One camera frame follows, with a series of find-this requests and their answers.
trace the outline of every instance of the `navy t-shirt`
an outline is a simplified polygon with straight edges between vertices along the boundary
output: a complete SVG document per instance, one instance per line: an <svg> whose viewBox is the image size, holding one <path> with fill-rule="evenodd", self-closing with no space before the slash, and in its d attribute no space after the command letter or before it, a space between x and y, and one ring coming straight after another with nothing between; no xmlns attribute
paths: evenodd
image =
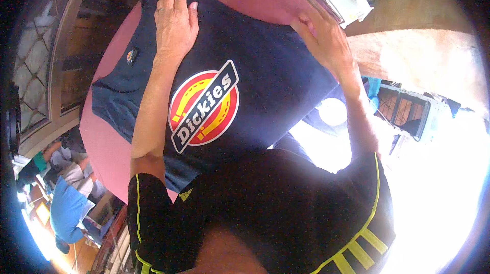
<svg viewBox="0 0 490 274"><path fill-rule="evenodd" d="M92 86L92 111L128 142L156 52L157 1L142 0L125 54ZM162 125L167 187L176 192L218 164L265 150L338 86L290 26L256 20L217 0L187 1L199 2L199 34L175 75ZM132 50L137 57L130 65Z"/></svg>

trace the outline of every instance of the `leg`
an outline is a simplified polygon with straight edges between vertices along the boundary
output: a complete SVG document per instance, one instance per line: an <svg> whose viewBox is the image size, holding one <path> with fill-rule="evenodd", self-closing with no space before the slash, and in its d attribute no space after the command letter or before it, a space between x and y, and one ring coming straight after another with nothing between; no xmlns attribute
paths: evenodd
<svg viewBox="0 0 490 274"><path fill-rule="evenodd" d="M72 162L70 166L65 168L60 172L62 178L65 179L68 185L72 185L73 183L83 180L83 171L79 165Z"/></svg>

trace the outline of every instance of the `hand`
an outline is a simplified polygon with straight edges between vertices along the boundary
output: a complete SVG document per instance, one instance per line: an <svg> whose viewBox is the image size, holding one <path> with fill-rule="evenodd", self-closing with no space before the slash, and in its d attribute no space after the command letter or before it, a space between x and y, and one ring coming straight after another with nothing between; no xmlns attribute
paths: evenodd
<svg viewBox="0 0 490 274"><path fill-rule="evenodd" d="M187 8L187 0L158 0L155 23L155 59L174 58L180 63L198 36L198 2Z"/></svg>
<svg viewBox="0 0 490 274"><path fill-rule="evenodd" d="M327 68L340 84L356 80L357 66L342 28L327 13L316 9L300 14L291 27L303 38L306 47L318 62Z"/></svg>

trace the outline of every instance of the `yellow stripe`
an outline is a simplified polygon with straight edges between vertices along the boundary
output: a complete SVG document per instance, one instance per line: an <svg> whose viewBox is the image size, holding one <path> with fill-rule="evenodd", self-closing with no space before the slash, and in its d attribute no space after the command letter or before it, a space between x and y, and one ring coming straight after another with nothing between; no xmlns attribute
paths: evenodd
<svg viewBox="0 0 490 274"><path fill-rule="evenodd" d="M342 254L349 247L349 245L352 242L356 241L356 239L361 235L361 233L366 228L368 228L368 225L371 223L372 218L374 217L374 214L376 213L376 207L378 206L378 200L379 200L379 166L378 166L378 156L376 155L376 152L374 153L374 160L376 161L377 185L376 185L376 198L374 199L374 204L372 206L371 215L367 218L367 221L366 221L366 223L364 223L361 230L359 230L358 233L355 234L354 237L352 237L352 239L346 244L346 246L342 247L340 249L340 251L338 251L335 255ZM315 271L311 272L311 274L319 273L324 266L328 265L328 263L334 259L335 255L331 258L328 258L324 262L322 262L322 264Z"/></svg>
<svg viewBox="0 0 490 274"><path fill-rule="evenodd" d="M138 224L138 230L136 231L136 234L138 235L138 240L141 243L141 236L140 236L140 179L138 178L138 174L136 174L136 192L138 193L138 214L136 215L136 223Z"/></svg>
<svg viewBox="0 0 490 274"><path fill-rule="evenodd" d="M140 236L140 228L141 228L141 226L140 226L140 179L138 178L138 174L136 174L136 184L137 184L136 192L138 193L138 202L137 202L138 214L136 215L136 223L138 224L138 231L136 233L138 234L138 240L141 243L141 236ZM151 268L151 264L149 262L144 261L143 258L141 258L138 255L138 250L134 251L134 253L136 255L136 258L143 264L143 267L141 268L141 274L149 274L150 270L153 273L163 274L163 272L153 270Z"/></svg>
<svg viewBox="0 0 490 274"><path fill-rule="evenodd" d="M144 264L141 268L141 274L150 274L150 267Z"/></svg>
<svg viewBox="0 0 490 274"><path fill-rule="evenodd" d="M373 264L374 260L369 257L368 253L357 243L357 241L352 242L349 245L349 251L356 257L357 260L363 265L364 269L369 269Z"/></svg>
<svg viewBox="0 0 490 274"><path fill-rule="evenodd" d="M141 258L139 255L138 255L138 250L134 251L134 254L136 255L136 258L144 265L148 266L149 268L151 268L151 264L149 262L146 262L143 260L143 258Z"/></svg>
<svg viewBox="0 0 490 274"><path fill-rule="evenodd" d="M333 257L335 265L339 268L340 273L342 274L356 274L356 271L352 269L350 264L347 262L344 255L336 253Z"/></svg>
<svg viewBox="0 0 490 274"><path fill-rule="evenodd" d="M386 252L386 250L388 249L388 246L386 246L386 244L384 244L381 240L379 240L378 237L376 237L375 234L372 233L372 231L370 231L369 229L365 229L363 230L362 234L361 234L364 239L366 239L372 246L374 246L375 249L377 249L377 251L381 254L383 254L384 252Z"/></svg>

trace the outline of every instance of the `person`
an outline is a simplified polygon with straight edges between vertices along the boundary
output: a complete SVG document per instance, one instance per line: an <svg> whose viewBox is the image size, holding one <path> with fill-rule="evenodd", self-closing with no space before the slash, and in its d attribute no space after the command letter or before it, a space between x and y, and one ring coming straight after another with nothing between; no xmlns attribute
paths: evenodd
<svg viewBox="0 0 490 274"><path fill-rule="evenodd" d="M128 228L137 273L379 272L395 233L374 116L341 28L326 13L291 27L346 96L351 164L337 174L272 149L197 176L172 204L163 161L169 94L199 31L198 3L158 0L157 51L136 119Z"/></svg>
<svg viewBox="0 0 490 274"><path fill-rule="evenodd" d="M85 216L84 206L96 180L94 173L87 178L83 175L88 163L88 157L72 162L60 173L54 186L50 223L56 247L64 254L70 251L69 244L78 242L87 233L77 225L83 219L81 216Z"/></svg>
<svg viewBox="0 0 490 274"><path fill-rule="evenodd" d="M59 141L54 142L49 147L47 147L44 152L37 153L27 163L27 165L22 168L22 170L19 172L19 177L16 181L17 192L23 192L23 188L25 185L29 185L34 182L37 183L40 188L42 188L42 185L36 176L40 175L43 178L49 172L49 170L51 169L51 165L50 165L51 156L59 148L61 148L61 142Z"/></svg>

